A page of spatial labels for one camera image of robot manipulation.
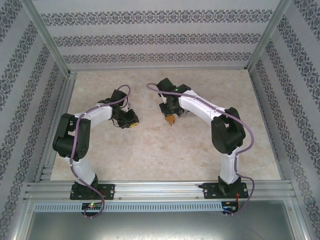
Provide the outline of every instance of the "cable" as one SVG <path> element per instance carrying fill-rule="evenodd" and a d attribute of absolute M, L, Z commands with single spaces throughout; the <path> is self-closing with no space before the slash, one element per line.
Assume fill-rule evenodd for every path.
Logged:
<path fill-rule="evenodd" d="M 216 112 L 218 112 L 220 114 L 223 114 L 223 115 L 227 116 L 228 118 L 231 118 L 231 119 L 237 121 L 238 123 L 240 123 L 241 125 L 243 125 L 247 129 L 247 131 L 249 132 L 250 137 L 251 137 L 251 143 L 245 149 L 240 150 L 235 154 L 235 157 L 234 157 L 234 171 L 240 178 L 248 179 L 248 180 L 250 180 L 252 182 L 252 190 L 251 190 L 251 192 L 249 194 L 249 197 L 247 198 L 246 202 L 244 203 L 244 205 L 236 213 L 234 213 L 234 215 L 238 214 L 240 211 L 242 211 L 247 206 L 248 202 L 250 201 L 250 199 L 251 199 L 251 197 L 252 197 L 252 195 L 254 194 L 254 191 L 255 191 L 255 181 L 249 176 L 241 175 L 240 173 L 238 173 L 238 169 L 237 169 L 238 155 L 248 151 L 249 149 L 251 149 L 252 146 L 255 143 L 255 136 L 254 136 L 254 133 L 252 132 L 252 130 L 250 129 L 250 127 L 248 127 L 248 125 L 245 124 L 243 121 L 241 121 L 239 118 L 237 118 L 235 116 L 232 116 L 232 115 L 230 115 L 230 114 L 228 114 L 228 113 L 226 113 L 224 111 L 221 111 L 221 110 L 215 108 L 214 106 L 210 105 L 209 103 L 207 103 L 206 101 L 202 100 L 201 98 L 197 98 L 197 96 L 193 96 L 193 95 L 186 94 L 186 93 L 179 93 L 179 92 L 161 91 L 161 90 L 158 89 L 158 87 L 155 89 L 155 88 L 152 88 L 150 86 L 156 86 L 157 87 L 157 85 L 155 83 L 148 83 L 146 85 L 146 87 L 148 89 L 150 89 L 150 90 L 152 90 L 154 92 L 160 93 L 160 94 L 184 96 L 184 97 L 188 97 L 188 98 L 192 98 L 192 99 L 197 99 L 199 102 L 203 103 L 207 107 L 213 109 L 214 111 L 216 111 Z"/>
<path fill-rule="evenodd" d="M 112 118 L 110 118 L 111 119 L 111 121 L 112 121 L 112 123 L 113 123 L 113 126 L 115 126 L 116 128 L 121 128 L 120 126 L 116 126 L 115 125 L 115 121 L 112 119 Z"/>
<path fill-rule="evenodd" d="M 128 102 L 129 102 L 129 98 L 127 98 L 127 99 L 126 99 L 126 103 L 125 103 L 125 105 L 124 105 L 124 106 L 121 106 L 121 107 L 119 107 L 119 108 L 120 108 L 120 109 L 125 108 L 125 107 L 128 105 Z"/>
<path fill-rule="evenodd" d="M 85 185 L 86 187 L 90 188 L 91 190 L 93 190 L 94 192 L 96 192 L 100 197 L 101 197 L 101 203 L 102 203 L 102 207 L 100 209 L 100 211 L 93 215 L 93 216 L 87 216 L 86 215 L 86 211 L 88 210 L 88 208 L 86 208 L 83 212 L 83 215 L 85 218 L 90 218 L 90 219 L 93 219 L 93 218 L 96 218 L 97 216 L 99 216 L 102 211 L 105 209 L 105 198 L 104 196 L 97 190 L 95 189 L 94 187 L 90 186 L 89 184 L 87 184 L 85 181 L 83 181 L 78 175 L 77 173 L 75 172 L 75 169 L 74 169 L 74 165 L 73 165 L 73 162 L 74 162 L 74 156 L 75 156 L 75 152 L 76 152 L 76 148 L 77 148 L 77 140 L 78 140 L 78 132 L 79 132 L 79 124 L 80 124 L 80 120 L 88 113 L 90 113 L 91 111 L 95 110 L 95 109 L 98 109 L 98 108 L 102 108 L 102 107 L 106 107 L 106 106 L 110 106 L 110 105 L 114 105 L 114 104 L 118 104 L 118 103 L 121 103 L 122 101 L 124 101 L 125 99 L 127 99 L 131 93 L 131 88 L 129 85 L 127 84 L 124 84 L 124 85 L 121 85 L 117 90 L 123 88 L 123 87 L 127 87 L 128 88 L 128 93 L 127 95 L 118 100 L 118 101 L 114 101 L 114 102 L 109 102 L 109 103 L 106 103 L 106 104 L 100 104 L 100 105 L 97 105 L 97 106 L 94 106 L 92 108 L 90 108 L 89 110 L 83 112 L 78 120 L 76 121 L 76 124 L 75 124 L 75 133 L 74 133 L 74 140 L 73 140 L 73 146 L 72 146 L 72 152 L 71 152 L 71 156 L 70 156 L 70 168 L 71 168 L 71 172 L 73 173 L 73 175 L 75 176 L 76 179 L 78 179 L 83 185 Z"/>

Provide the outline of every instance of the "black bracket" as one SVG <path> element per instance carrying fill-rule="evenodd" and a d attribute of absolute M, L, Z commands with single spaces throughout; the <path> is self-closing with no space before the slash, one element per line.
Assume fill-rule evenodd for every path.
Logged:
<path fill-rule="evenodd" d="M 98 184 L 97 175 L 93 180 L 91 187 L 97 189 L 105 200 L 113 200 L 115 196 L 114 184 Z M 99 194 L 91 190 L 89 187 L 74 182 L 71 187 L 70 200 L 101 200 Z"/>
<path fill-rule="evenodd" d="M 247 199 L 249 197 L 247 184 L 245 182 L 241 182 L 237 188 L 228 192 L 226 195 L 220 190 L 218 182 L 205 182 L 198 187 L 203 189 L 204 199 L 235 199 L 236 194 L 238 194 L 239 199 Z"/>
<path fill-rule="evenodd" d="M 75 131 L 77 121 L 78 118 L 69 113 L 63 114 L 60 118 L 52 147 L 53 150 L 57 151 L 58 154 L 63 158 L 71 156 L 75 136 L 69 134 L 69 132 Z M 90 127 L 90 120 L 85 118 L 80 120 L 78 139 L 73 157 L 75 162 L 78 162 L 79 159 L 84 158 L 88 152 L 90 142 Z"/>
<path fill-rule="evenodd" d="M 225 112 L 240 119 L 238 111 L 230 107 Z M 224 115 L 216 116 L 211 121 L 211 136 L 214 147 L 222 154 L 231 155 L 243 145 L 246 133 L 244 126 Z"/>

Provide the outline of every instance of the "yellow object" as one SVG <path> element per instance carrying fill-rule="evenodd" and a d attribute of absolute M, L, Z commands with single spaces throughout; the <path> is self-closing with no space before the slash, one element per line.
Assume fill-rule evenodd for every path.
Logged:
<path fill-rule="evenodd" d="M 173 115 L 166 116 L 164 119 L 170 124 L 170 126 L 175 124 L 175 121 L 176 121 L 176 118 Z"/>
<path fill-rule="evenodd" d="M 130 128 L 133 128 L 133 127 L 137 126 L 138 124 L 139 124 L 138 122 L 133 123 L 133 124 L 130 125 Z"/>

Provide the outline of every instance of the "decorative border pattern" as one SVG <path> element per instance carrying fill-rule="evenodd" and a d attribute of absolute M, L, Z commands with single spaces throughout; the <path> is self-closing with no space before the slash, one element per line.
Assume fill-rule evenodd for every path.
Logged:
<path fill-rule="evenodd" d="M 163 44 L 256 44 L 260 33 L 186 33 L 186 34 L 129 34 L 96 36 L 58 36 L 61 47 L 163 45 Z"/>
<path fill-rule="evenodd" d="M 304 16 L 316 39 L 320 41 L 320 7 L 315 0 L 294 0 L 294 5 Z"/>
<path fill-rule="evenodd" d="M 295 65 L 298 67 L 300 74 L 303 77 L 303 80 L 306 82 L 306 86 L 309 88 L 309 92 L 315 100 L 315 104 L 318 105 L 318 110 L 320 111 L 319 73 L 316 72 L 314 64 L 310 61 L 307 52 L 302 47 L 301 42 L 299 42 L 297 34 L 294 32 L 285 16 L 281 19 L 277 28 L 285 41 L 286 46 L 294 59 Z"/>
<path fill-rule="evenodd" d="M 256 63 L 255 67 L 257 69 L 261 83 L 263 85 L 265 95 L 268 98 L 270 109 L 273 113 L 273 117 L 277 124 L 277 128 L 281 136 L 284 149 L 287 153 L 288 160 L 291 164 L 292 173 L 295 177 L 296 182 L 298 183 L 298 188 L 301 191 L 303 202 L 305 204 L 307 212 L 309 213 L 309 219 L 312 222 L 312 227 L 315 229 L 316 236 L 320 238 L 319 208 L 316 206 L 316 203 L 317 203 L 316 199 L 312 196 L 313 192 L 310 190 L 310 184 L 308 182 L 308 178 L 305 175 L 305 170 L 301 166 L 301 162 L 300 162 L 299 156 L 297 155 L 295 145 L 292 141 L 292 138 L 290 137 L 290 132 L 288 131 L 286 121 L 283 117 L 283 113 L 277 101 L 276 94 L 271 86 L 269 76 L 261 61 L 261 58 Z M 255 88 L 255 91 L 257 92 L 257 88 L 254 81 L 253 81 L 253 86 Z"/>
<path fill-rule="evenodd" d="M 29 77 L 25 90 L 17 106 L 17 110 L 14 113 L 12 122 L 10 123 L 10 129 L 7 131 L 7 135 L 4 137 L 2 148 L 0 149 L 0 180 L 3 179 L 3 174 L 6 172 L 6 166 L 11 158 L 12 151 L 16 145 L 17 138 L 27 116 L 31 101 L 35 95 L 36 88 L 40 81 L 41 75 L 46 66 L 50 52 L 46 45 L 41 49 L 38 59 L 33 67 L 33 71 Z"/>
<path fill-rule="evenodd" d="M 19 0 L 7 0 L 0 10 L 0 43 L 3 42 L 11 25 L 16 20 L 18 13 L 22 9 L 22 4 Z"/>
<path fill-rule="evenodd" d="M 313 165 L 317 169 L 317 174 L 320 175 L 320 144 L 316 142 L 318 139 L 315 137 L 315 132 L 309 124 L 309 119 L 304 112 L 303 106 L 300 104 L 294 85 L 291 83 L 289 75 L 287 74 L 285 66 L 279 57 L 278 51 L 272 40 L 265 46 L 265 50 L 272 62 L 273 69 L 279 78 L 284 95 L 288 100 L 294 119 L 302 134 L 302 139 L 307 146 L 308 153 L 311 155 L 311 160 L 313 160 Z"/>
<path fill-rule="evenodd" d="M 0 80 L 0 112 L 2 106 L 6 104 L 6 99 L 11 92 L 13 84 L 16 82 L 18 73 L 21 71 L 23 63 L 26 61 L 27 55 L 34 44 L 38 31 L 32 21 L 28 24 L 23 33 L 18 46 L 14 50 L 14 54 L 4 70 L 4 74 Z"/>
<path fill-rule="evenodd" d="M 64 55 L 67 64 L 248 61 L 251 52 L 166 52 Z"/>
<path fill-rule="evenodd" d="M 55 63 L 53 66 L 53 69 L 51 71 L 50 77 L 48 79 L 44 94 L 42 96 L 41 103 L 39 104 L 39 108 L 36 114 L 36 117 L 34 119 L 33 125 L 31 127 L 31 131 L 29 133 L 29 137 L 26 143 L 26 146 L 23 150 L 23 154 L 21 156 L 21 160 L 19 163 L 19 167 L 17 169 L 17 172 L 15 174 L 15 180 L 12 183 L 12 187 L 10 189 L 10 195 L 8 196 L 8 201 L 4 205 L 4 211 L 2 212 L 2 218 L 0 220 L 0 239 L 6 239 L 6 234 L 9 231 L 9 226 L 12 222 L 12 217 L 14 216 L 14 210 L 17 207 L 17 201 L 19 199 L 19 195 L 21 193 L 21 188 L 23 186 L 23 182 L 26 178 L 26 174 L 28 172 L 29 164 L 31 157 L 33 155 L 33 150 L 35 148 L 40 129 L 43 124 L 43 120 L 46 115 L 47 107 L 50 102 L 50 98 L 52 95 L 52 92 L 55 88 L 55 83 L 57 82 L 57 77 L 59 75 L 59 67 Z M 59 90 L 59 96 L 62 90 L 63 83 L 61 85 L 61 88 Z M 51 117 L 51 121 L 49 123 L 49 128 L 51 127 L 53 117 L 55 115 L 55 111 L 57 108 L 58 101 L 55 103 L 54 111 Z"/>
<path fill-rule="evenodd" d="M 160 10 L 42 13 L 48 26 L 176 23 L 266 23 L 273 11 L 263 10 Z"/>
<path fill-rule="evenodd" d="M 282 173 L 283 178 L 286 179 L 286 174 L 285 174 L 284 168 L 283 168 L 283 166 L 282 166 L 282 163 L 281 163 L 280 160 L 279 160 L 278 150 L 277 150 L 277 148 L 276 148 L 275 141 L 274 141 L 274 139 L 273 139 L 273 137 L 272 137 L 271 129 L 270 129 L 269 123 L 268 123 L 268 121 L 267 121 L 267 116 L 266 116 L 265 111 L 264 111 L 264 109 L 263 109 L 262 102 L 261 102 L 261 100 L 260 100 L 260 96 L 259 96 L 257 87 L 256 87 L 255 82 L 254 82 L 254 76 L 252 75 L 252 72 L 249 73 L 249 75 L 250 75 L 250 78 L 251 78 L 251 82 L 252 82 L 252 85 L 253 85 L 253 89 L 254 89 L 255 95 L 256 95 L 256 97 L 257 97 L 257 99 L 258 99 L 258 101 L 259 101 L 259 105 L 260 105 L 260 107 L 261 107 L 261 113 L 262 113 L 262 115 L 263 115 L 263 119 L 264 119 L 266 128 L 268 129 L 267 133 L 270 135 L 271 143 L 272 143 L 272 146 L 273 146 L 273 149 L 274 149 L 274 153 L 275 153 L 275 155 L 276 155 L 276 160 L 277 160 L 277 162 L 278 162 L 278 164 L 279 164 L 279 167 L 280 167 L 280 170 L 281 170 L 281 173 Z"/>

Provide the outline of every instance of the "enclosure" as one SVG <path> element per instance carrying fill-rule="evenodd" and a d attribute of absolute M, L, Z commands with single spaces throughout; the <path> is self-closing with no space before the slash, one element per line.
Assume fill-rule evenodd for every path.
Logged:
<path fill-rule="evenodd" d="M 320 239 L 319 0 L 0 4 L 0 239 Z M 165 78 L 236 108 L 254 133 L 239 171 L 256 189 L 234 218 L 198 188 L 220 174 L 211 126 L 195 115 L 170 126 L 146 87 Z M 53 140 L 62 114 L 123 84 L 139 124 L 90 132 L 89 163 L 115 184 L 90 223 L 69 200 L 75 178 Z"/>

